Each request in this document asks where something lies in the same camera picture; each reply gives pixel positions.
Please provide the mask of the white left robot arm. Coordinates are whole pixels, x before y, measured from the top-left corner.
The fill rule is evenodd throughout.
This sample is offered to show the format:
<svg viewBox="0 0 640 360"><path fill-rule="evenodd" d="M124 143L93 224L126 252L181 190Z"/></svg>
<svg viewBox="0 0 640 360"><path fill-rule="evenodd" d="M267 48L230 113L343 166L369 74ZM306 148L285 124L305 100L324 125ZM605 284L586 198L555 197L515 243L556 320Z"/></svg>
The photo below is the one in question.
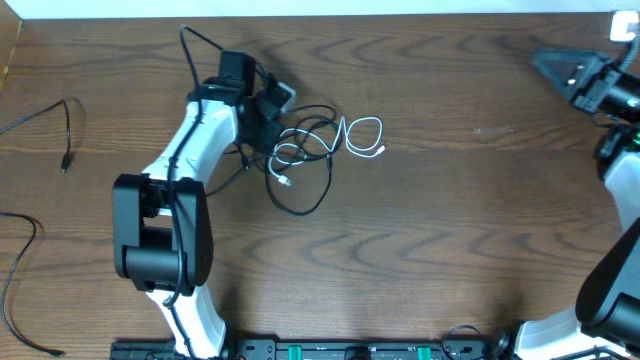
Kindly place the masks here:
<svg viewBox="0 0 640 360"><path fill-rule="evenodd" d="M283 128L278 118L295 98L253 57L224 50L217 75L188 94L185 118L162 154L114 182L116 272L161 309L177 356L232 354L208 284L214 242L206 189L230 145L273 150Z"/></svg>

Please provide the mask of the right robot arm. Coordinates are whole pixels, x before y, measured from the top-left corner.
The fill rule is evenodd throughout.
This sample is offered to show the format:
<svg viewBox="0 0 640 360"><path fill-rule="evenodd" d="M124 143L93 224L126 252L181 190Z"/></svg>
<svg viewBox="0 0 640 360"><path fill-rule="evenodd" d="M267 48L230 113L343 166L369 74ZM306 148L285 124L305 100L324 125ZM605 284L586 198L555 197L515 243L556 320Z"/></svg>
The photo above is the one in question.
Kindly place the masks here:
<svg viewBox="0 0 640 360"><path fill-rule="evenodd" d="M631 359L639 356L639 79L631 58L544 49L533 62L568 103L606 117L593 157L611 197L619 237L587 275L575 303L519 325L510 359Z"/></svg>

